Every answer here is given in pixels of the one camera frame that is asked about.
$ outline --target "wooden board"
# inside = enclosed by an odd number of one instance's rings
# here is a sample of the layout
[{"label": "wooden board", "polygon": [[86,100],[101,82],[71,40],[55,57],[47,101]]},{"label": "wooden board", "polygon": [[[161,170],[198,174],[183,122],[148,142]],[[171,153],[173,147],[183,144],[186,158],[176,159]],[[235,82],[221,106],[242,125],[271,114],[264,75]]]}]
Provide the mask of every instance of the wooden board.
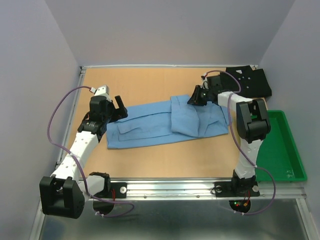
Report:
[{"label": "wooden board", "polygon": [[[176,95],[191,96],[195,85],[201,84],[200,76],[209,70],[212,68],[89,68],[83,85],[95,88],[108,85],[110,97],[120,95],[128,107],[167,101]],[[69,148],[89,110],[90,97],[92,93],[87,89],[81,90]],[[231,177],[238,156],[231,134],[130,149],[107,149],[107,140],[103,136],[84,171],[86,175],[106,172],[113,178]]]}]

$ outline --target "blue garment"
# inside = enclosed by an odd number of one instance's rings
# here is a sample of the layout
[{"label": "blue garment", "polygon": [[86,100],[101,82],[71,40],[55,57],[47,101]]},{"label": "blue garment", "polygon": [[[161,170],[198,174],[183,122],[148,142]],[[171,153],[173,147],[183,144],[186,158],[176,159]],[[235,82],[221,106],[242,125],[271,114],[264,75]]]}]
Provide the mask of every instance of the blue garment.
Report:
[{"label": "blue garment", "polygon": [[188,95],[127,108],[128,117],[107,125],[107,147],[125,149],[170,144],[228,133],[225,107],[187,104]]}]

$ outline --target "metal floor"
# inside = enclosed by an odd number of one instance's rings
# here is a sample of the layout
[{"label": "metal floor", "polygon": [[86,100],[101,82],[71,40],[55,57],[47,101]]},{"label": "metal floor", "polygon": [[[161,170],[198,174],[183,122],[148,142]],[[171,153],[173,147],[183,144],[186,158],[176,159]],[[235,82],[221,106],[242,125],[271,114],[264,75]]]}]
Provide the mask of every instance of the metal floor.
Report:
[{"label": "metal floor", "polygon": [[[251,211],[270,200],[252,200]],[[92,201],[78,219],[45,216],[42,240],[307,240],[295,199],[277,199],[262,214],[241,216],[228,211],[227,200],[137,201],[119,218],[95,216]],[[114,211],[124,211],[119,206]]]}]

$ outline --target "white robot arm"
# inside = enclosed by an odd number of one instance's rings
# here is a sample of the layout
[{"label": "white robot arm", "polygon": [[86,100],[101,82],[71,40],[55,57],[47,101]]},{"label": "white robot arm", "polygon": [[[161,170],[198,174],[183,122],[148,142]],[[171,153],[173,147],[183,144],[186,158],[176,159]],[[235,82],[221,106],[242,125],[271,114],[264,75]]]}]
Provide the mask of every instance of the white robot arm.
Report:
[{"label": "white robot arm", "polygon": [[263,99],[251,99],[225,91],[218,85],[207,82],[207,88],[197,85],[188,104],[204,106],[213,102],[228,107],[236,113],[236,130],[240,136],[238,163],[233,171],[231,181],[214,183],[216,197],[244,197],[250,193],[252,197],[260,195],[256,182],[256,161],[258,152],[271,126]]},{"label": "white robot arm", "polygon": [[[71,155],[77,158],[82,168],[99,144],[107,130],[107,124],[128,116],[120,96],[115,97],[119,108],[115,108],[109,97],[109,88],[99,87],[90,100],[90,111],[85,115],[76,133],[75,140],[59,167],[50,177],[40,181],[42,212],[68,218],[78,218],[85,202],[90,198],[84,182],[80,182],[80,170]],[[110,190],[110,178],[106,173],[93,172],[86,178],[90,194]]]},{"label": "white robot arm", "polygon": [[[228,107],[228,98],[232,94],[230,99],[230,110],[237,112],[237,103],[252,103],[253,99],[239,96],[232,93],[231,91],[226,91],[218,94],[218,105],[222,107]],[[256,165],[258,152],[263,139],[253,140],[249,143],[246,139],[240,138],[240,146],[242,151],[248,158]],[[250,179],[256,175],[255,167],[252,166],[243,154],[239,153],[238,164],[236,165],[234,172],[240,179]]]}]

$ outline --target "green tray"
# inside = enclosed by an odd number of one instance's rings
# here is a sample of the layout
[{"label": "green tray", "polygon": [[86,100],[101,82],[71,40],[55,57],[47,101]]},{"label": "green tray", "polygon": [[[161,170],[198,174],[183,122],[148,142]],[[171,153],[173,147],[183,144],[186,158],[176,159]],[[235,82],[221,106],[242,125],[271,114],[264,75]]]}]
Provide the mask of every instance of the green tray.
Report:
[{"label": "green tray", "polygon": [[[269,110],[271,132],[263,141],[256,164],[270,171],[278,182],[301,182],[307,174],[283,111]],[[269,175],[256,170],[258,182],[271,181]]]}]

